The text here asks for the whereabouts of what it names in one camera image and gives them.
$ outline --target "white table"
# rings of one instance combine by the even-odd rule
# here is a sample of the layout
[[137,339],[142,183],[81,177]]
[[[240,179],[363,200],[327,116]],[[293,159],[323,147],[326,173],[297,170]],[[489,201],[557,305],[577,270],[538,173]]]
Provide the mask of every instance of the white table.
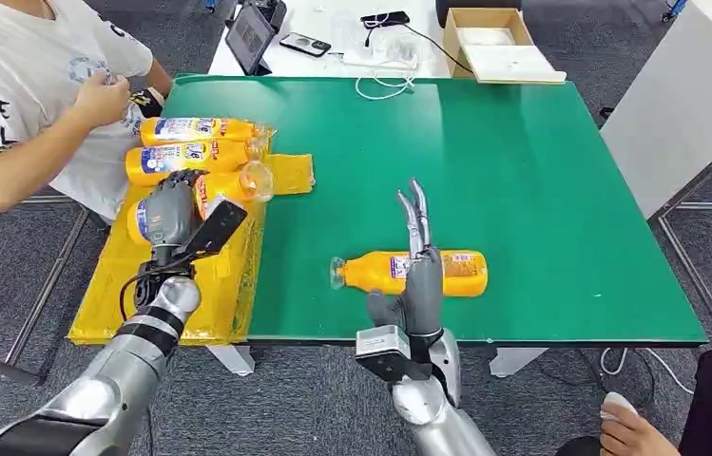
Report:
[[[364,47],[367,29],[361,24],[360,17],[381,12],[403,10],[409,14],[409,26],[420,33],[430,36],[441,46],[442,28],[436,19],[434,1],[419,0],[364,0],[344,2],[341,0],[288,0],[288,11],[282,28],[263,54],[263,62],[275,76],[291,77],[345,77],[372,76],[374,71],[367,67],[348,66],[341,62],[339,55],[311,57],[287,47],[278,41],[289,32],[301,33],[311,38],[329,43],[330,52],[357,52]],[[221,36],[213,63],[208,74],[224,76],[242,76],[241,66],[235,60],[229,47],[224,42],[225,30]],[[370,38],[370,46],[378,51],[386,47],[398,36],[412,35],[419,40],[422,49],[422,65],[417,71],[418,78],[450,78],[444,55],[434,45],[421,37],[416,37],[407,28],[377,28]]]

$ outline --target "yellow bag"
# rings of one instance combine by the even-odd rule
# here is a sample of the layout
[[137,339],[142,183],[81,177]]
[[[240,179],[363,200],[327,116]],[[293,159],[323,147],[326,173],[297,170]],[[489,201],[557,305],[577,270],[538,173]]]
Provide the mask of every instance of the yellow bag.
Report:
[[[308,193],[313,188],[310,155],[271,155],[264,160],[275,174],[276,195]],[[129,186],[120,215],[148,196],[150,187]],[[225,345],[245,340],[255,301],[266,203],[252,201],[244,223],[217,256],[200,259],[196,282],[202,303],[185,326],[183,345]],[[67,338],[76,345],[105,344],[121,326],[119,293],[150,259],[149,247],[132,242],[119,216],[98,258],[95,273]],[[134,314],[134,287],[126,290],[125,310]]]

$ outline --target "white t-shirt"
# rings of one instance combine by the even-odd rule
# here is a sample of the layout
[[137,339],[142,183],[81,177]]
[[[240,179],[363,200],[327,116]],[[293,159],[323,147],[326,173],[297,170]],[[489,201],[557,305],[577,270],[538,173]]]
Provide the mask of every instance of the white t-shirt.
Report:
[[[0,4],[0,151],[56,122],[94,70],[129,77],[151,68],[146,46],[82,0],[48,4],[55,21]],[[115,219],[128,186],[125,152],[138,144],[142,120],[129,103],[122,121],[92,130],[50,186]]]

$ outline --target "white cabinet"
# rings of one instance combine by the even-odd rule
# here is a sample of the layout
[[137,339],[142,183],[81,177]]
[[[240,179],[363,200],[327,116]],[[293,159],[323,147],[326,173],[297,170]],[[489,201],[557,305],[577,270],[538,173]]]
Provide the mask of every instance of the white cabinet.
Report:
[[712,161],[712,0],[689,2],[602,128],[649,218]]

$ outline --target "gray carpet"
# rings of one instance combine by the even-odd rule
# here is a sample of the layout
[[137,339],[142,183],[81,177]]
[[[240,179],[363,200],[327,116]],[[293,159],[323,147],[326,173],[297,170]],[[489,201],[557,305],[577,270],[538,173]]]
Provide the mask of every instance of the gray carpet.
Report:
[[[204,72],[209,67],[221,18],[205,14],[201,0],[88,3],[148,43],[170,71]],[[660,22],[663,2],[658,0],[530,0],[525,7],[535,42],[577,83],[592,113],[615,105],[666,28]],[[699,198],[712,200],[712,184]],[[0,215],[0,355],[8,350],[76,214],[76,207],[59,205]],[[678,212],[672,222],[712,288],[712,214]],[[656,237],[712,339],[710,315],[663,236],[656,232]],[[48,381],[33,388],[0,379],[0,427],[39,407],[97,351],[74,347],[63,334],[103,240],[89,225],[82,232],[21,359],[22,367],[46,372]],[[698,350],[660,353],[687,385],[693,385],[697,356],[710,348],[712,343]],[[256,373],[240,378],[222,369],[205,349],[178,351],[153,405],[156,454],[414,454],[386,387],[355,363],[352,349],[258,347],[253,354]],[[584,354],[596,360],[599,352]],[[486,349],[469,348],[462,355],[464,407],[499,455],[552,455],[568,438],[598,432],[601,390],[551,378],[586,381],[589,372],[579,352],[551,350],[506,379],[489,375]],[[655,360],[647,358],[647,363],[656,385],[654,400],[641,412],[677,442],[689,397]],[[634,402],[648,399],[649,374],[638,356],[631,354],[625,373],[606,384]],[[141,431],[132,454],[145,454],[147,445]]]

